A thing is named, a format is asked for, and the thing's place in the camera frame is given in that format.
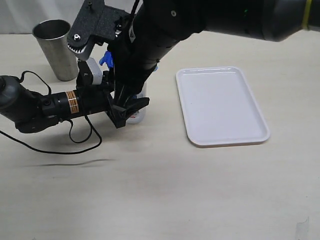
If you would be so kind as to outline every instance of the orange label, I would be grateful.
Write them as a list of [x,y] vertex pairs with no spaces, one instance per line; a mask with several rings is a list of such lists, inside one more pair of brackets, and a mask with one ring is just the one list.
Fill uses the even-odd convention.
[[75,92],[74,91],[67,91],[67,92],[65,92],[65,94],[66,94],[66,97],[68,98],[71,114],[79,113],[80,112],[79,105],[78,105],[78,100],[77,100]]

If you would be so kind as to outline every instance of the white tray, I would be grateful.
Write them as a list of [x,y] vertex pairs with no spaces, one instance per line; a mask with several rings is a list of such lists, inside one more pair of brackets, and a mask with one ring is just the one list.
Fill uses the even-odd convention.
[[269,128],[240,69],[182,69],[176,81],[186,132],[196,146],[261,144],[269,139]]

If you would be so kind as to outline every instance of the metal tumbler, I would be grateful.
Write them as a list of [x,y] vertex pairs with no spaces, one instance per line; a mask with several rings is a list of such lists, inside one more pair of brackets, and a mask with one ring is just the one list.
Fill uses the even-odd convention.
[[55,76],[60,81],[70,81],[78,76],[76,56],[68,49],[67,36],[71,25],[61,19],[39,23],[32,30]]

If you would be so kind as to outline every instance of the yellow band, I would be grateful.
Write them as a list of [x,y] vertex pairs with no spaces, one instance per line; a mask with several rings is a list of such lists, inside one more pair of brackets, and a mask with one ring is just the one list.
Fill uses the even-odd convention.
[[304,30],[309,30],[309,17],[310,17],[311,3],[312,3],[312,0],[306,0],[304,16],[302,21],[302,28]]

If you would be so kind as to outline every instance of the table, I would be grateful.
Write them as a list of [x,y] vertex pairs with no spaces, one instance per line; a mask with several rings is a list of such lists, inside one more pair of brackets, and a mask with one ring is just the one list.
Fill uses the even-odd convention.
[[[309,217],[320,239],[320,35],[299,32],[280,43],[204,32],[178,44],[147,82],[145,120],[116,130],[90,117],[103,137],[82,155],[33,152],[0,137],[0,239],[3,240],[293,240]],[[92,56],[103,56],[96,47]],[[37,72],[59,82],[31,35],[0,35],[0,73]],[[182,68],[243,70],[271,131],[262,145],[200,149],[187,139],[175,74]],[[28,75],[23,83],[46,93]],[[74,138],[88,133],[75,121]],[[51,151],[92,146],[68,139],[68,123],[24,135]]]

